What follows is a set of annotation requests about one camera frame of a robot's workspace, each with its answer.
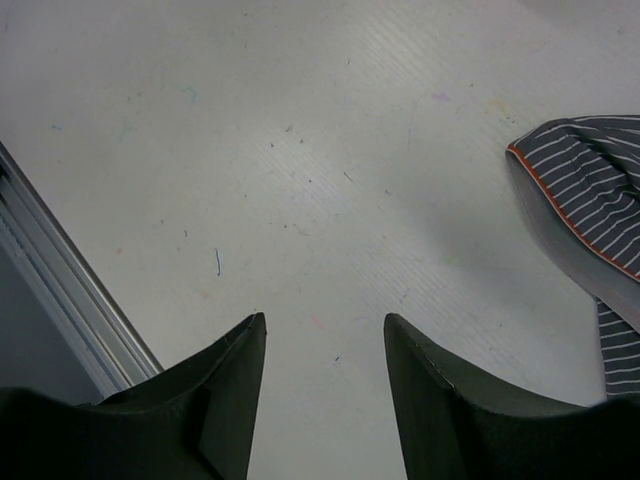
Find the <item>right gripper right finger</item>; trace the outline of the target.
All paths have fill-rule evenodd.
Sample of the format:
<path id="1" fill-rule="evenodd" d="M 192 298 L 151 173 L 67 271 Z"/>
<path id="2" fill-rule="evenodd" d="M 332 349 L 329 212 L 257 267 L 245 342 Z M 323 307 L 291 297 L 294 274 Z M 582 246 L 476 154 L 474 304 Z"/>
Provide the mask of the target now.
<path id="1" fill-rule="evenodd" d="M 388 377 L 410 479 L 636 479 L 639 399 L 582 407 L 506 382 L 396 313 Z"/>

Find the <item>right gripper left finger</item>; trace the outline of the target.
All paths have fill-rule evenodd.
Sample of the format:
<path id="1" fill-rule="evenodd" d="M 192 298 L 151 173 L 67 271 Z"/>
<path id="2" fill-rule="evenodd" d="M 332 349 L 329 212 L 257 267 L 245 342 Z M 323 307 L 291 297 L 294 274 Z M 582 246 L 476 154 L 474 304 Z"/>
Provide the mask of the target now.
<path id="1" fill-rule="evenodd" d="M 4 479 L 244 479 L 266 350 L 255 313 L 97 405 L 1 391 Z"/>

